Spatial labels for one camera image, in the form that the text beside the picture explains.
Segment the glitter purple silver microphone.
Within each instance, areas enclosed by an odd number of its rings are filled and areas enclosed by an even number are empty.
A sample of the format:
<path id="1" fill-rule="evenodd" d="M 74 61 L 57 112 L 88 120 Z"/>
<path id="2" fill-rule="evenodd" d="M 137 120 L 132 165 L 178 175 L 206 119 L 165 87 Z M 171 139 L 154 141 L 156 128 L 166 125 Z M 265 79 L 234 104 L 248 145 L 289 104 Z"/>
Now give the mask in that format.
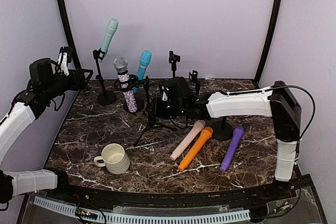
<path id="1" fill-rule="evenodd" d="M 129 80 L 130 76 L 128 74 L 128 62 L 125 58 L 123 57 L 118 57 L 114 60 L 113 62 L 114 68 L 117 71 L 118 74 L 118 79 L 120 82 L 120 86 L 123 89 L 128 89 L 129 88 Z M 133 90 L 128 90 L 123 92 L 124 98 L 131 98 L 134 96 Z"/>

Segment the black stand of blue microphone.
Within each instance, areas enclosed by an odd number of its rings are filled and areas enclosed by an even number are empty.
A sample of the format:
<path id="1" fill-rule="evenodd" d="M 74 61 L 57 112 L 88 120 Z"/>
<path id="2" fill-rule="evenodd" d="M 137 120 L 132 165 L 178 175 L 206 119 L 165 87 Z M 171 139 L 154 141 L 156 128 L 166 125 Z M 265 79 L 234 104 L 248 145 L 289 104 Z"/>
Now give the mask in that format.
<path id="1" fill-rule="evenodd" d="M 129 113 L 140 112 L 144 108 L 144 101 L 139 96 L 126 98 L 123 103 L 123 109 Z"/>

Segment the black tripod microphone stand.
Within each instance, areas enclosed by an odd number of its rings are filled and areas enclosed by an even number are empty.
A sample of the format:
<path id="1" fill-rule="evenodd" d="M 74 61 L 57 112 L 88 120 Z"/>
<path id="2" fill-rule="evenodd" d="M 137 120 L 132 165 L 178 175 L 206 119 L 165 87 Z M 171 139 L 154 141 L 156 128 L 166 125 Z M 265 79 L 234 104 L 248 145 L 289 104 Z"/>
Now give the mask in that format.
<path id="1" fill-rule="evenodd" d="M 146 103 L 144 104 L 144 112 L 143 114 L 146 116 L 147 118 L 147 123 L 145 128 L 142 130 L 140 136 L 137 138 L 137 140 L 133 143 L 133 146 L 136 147 L 139 144 L 139 141 L 141 139 L 141 137 L 143 136 L 143 134 L 146 131 L 152 130 L 152 129 L 156 129 L 156 128 L 165 128 L 168 130 L 171 130 L 173 132 L 177 132 L 179 126 L 174 124 L 175 127 L 171 127 L 165 124 L 162 124 L 160 122 L 157 121 L 157 118 L 154 116 L 151 116 L 149 114 L 149 107 L 151 105 L 152 100 L 150 99 L 150 94 L 149 94 L 149 89 L 150 89 L 150 78 L 148 76 L 145 77 L 145 79 L 143 79 L 142 81 L 139 81 L 137 76 L 134 74 L 130 74 L 130 80 L 129 80 L 129 88 L 128 89 L 123 89 L 120 86 L 120 82 L 119 79 L 117 79 L 114 82 L 114 87 L 117 91 L 121 91 L 122 93 L 128 90 L 131 90 L 132 88 L 138 88 L 140 85 L 142 85 L 144 87 L 145 90 L 145 95 L 146 95 Z"/>

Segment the black stand of purple microphone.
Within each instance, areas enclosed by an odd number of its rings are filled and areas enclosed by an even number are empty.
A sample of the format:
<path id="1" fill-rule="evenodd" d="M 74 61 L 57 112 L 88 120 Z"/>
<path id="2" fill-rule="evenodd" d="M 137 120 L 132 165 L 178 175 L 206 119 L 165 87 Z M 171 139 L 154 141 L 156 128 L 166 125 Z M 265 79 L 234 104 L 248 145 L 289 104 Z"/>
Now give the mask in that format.
<path id="1" fill-rule="evenodd" d="M 219 141 L 228 141 L 233 136 L 233 127 L 226 121 L 227 117 L 222 117 L 211 124 L 213 129 L 212 138 Z"/>

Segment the black stand of green microphone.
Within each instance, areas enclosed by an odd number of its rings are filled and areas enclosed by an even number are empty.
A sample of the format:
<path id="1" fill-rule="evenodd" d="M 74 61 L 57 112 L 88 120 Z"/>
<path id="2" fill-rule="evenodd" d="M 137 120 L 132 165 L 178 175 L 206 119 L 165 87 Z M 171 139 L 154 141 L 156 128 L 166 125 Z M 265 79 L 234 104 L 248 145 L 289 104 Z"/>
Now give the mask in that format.
<path id="1" fill-rule="evenodd" d="M 102 51 L 100 48 L 99 50 L 94 50 L 92 53 L 93 53 L 93 58 L 96 62 L 96 67 L 97 67 L 97 72 L 98 72 L 98 74 L 96 75 L 96 79 L 99 81 L 101 88 L 102 88 L 102 92 L 98 95 L 97 101 L 100 105 L 113 104 L 117 99 L 116 94 L 113 91 L 106 90 L 106 87 L 104 85 L 104 79 L 101 74 L 100 64 L 99 64 L 99 60 L 103 59 L 106 52 Z"/>

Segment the blue microphone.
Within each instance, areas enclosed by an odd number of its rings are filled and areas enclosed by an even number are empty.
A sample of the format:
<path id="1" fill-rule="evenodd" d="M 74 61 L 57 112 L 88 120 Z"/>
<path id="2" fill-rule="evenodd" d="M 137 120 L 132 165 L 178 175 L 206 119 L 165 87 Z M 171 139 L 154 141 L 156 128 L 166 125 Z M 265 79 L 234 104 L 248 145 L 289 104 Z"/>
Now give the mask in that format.
<path id="1" fill-rule="evenodd" d="M 148 65 L 151 62 L 151 58 L 152 58 L 152 53 L 148 50 L 145 50 L 141 57 L 140 57 L 140 63 L 139 63 L 139 67 L 138 67 L 138 72 L 137 72 L 137 78 L 139 81 L 142 81 L 146 72 L 146 69 L 148 67 Z"/>

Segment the beige pink microphone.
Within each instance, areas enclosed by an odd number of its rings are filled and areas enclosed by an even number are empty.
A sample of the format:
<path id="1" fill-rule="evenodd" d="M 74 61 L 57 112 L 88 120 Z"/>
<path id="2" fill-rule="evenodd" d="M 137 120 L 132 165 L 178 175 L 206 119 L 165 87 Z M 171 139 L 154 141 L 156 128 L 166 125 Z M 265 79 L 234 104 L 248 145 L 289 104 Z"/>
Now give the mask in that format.
<path id="1" fill-rule="evenodd" d="M 195 139 L 195 137 L 204 129 L 206 122 L 204 120 L 198 120 L 194 123 L 194 126 L 189 131 L 189 133 L 184 137 L 182 142 L 175 148 L 172 152 L 170 159 L 175 161 L 190 145 L 190 143 Z"/>

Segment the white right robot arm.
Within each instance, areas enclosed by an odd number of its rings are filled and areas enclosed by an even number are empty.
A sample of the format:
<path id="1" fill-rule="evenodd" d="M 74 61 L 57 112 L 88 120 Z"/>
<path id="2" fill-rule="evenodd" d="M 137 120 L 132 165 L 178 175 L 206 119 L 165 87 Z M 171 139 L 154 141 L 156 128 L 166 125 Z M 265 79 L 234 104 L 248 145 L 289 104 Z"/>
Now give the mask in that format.
<path id="1" fill-rule="evenodd" d="M 247 91 L 213 91 L 196 94 L 182 77 L 163 81 L 161 97 L 149 105 L 149 114 L 162 119 L 185 116 L 210 120 L 228 116 L 264 116 L 272 118 L 278 142 L 274 184 L 268 188 L 273 200 L 288 191 L 299 144 L 305 133 L 301 129 L 301 106 L 290 91 L 292 85 L 276 81 L 273 86 Z"/>

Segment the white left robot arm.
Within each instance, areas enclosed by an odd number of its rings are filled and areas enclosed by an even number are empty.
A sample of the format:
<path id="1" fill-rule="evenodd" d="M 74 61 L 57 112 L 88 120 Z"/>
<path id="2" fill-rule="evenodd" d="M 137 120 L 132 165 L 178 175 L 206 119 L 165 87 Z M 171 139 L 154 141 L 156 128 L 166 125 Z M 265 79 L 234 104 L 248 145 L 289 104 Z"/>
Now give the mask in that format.
<path id="1" fill-rule="evenodd" d="M 1 159 L 4 159 L 19 136 L 37 120 L 58 96 L 67 91 L 84 89 L 93 75 L 92 70 L 68 69 L 67 57 L 57 63 L 49 58 L 39 59 L 29 66 L 27 88 L 14 97 L 11 109 L 1 120 Z M 63 201 L 74 197 L 68 175 L 58 169 L 26 172 L 1 171 L 1 203 L 8 204 L 18 195 L 53 190 Z"/>

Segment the mint green microphone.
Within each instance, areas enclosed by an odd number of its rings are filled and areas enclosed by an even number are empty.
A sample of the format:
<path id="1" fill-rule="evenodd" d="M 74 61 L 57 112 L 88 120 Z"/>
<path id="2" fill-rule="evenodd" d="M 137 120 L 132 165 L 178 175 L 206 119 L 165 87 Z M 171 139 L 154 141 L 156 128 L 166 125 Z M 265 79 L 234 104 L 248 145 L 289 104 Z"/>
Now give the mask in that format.
<path id="1" fill-rule="evenodd" d="M 108 25 L 106 27 L 106 33 L 103 38 L 102 45 L 100 47 L 100 55 L 99 55 L 99 60 L 100 62 L 103 61 L 105 55 L 108 52 L 109 46 L 111 44 L 112 38 L 114 34 L 116 33 L 119 25 L 119 20 L 116 18 L 112 18 L 109 20 Z"/>

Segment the orange microphone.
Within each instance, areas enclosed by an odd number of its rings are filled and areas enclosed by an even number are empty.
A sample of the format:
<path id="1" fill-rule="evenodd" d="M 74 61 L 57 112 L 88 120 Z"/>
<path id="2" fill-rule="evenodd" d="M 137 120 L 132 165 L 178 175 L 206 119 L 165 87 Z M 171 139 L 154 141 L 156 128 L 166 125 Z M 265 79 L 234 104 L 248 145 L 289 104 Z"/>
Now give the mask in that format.
<path id="1" fill-rule="evenodd" d="M 201 134 L 197 141 L 194 143 L 192 148 L 180 162 L 178 166 L 180 172 L 183 172 L 188 167 L 188 165 L 193 161 L 193 159 L 196 157 L 196 155 L 199 153 L 205 143 L 212 138 L 213 132 L 213 129 L 209 126 L 201 131 Z"/>

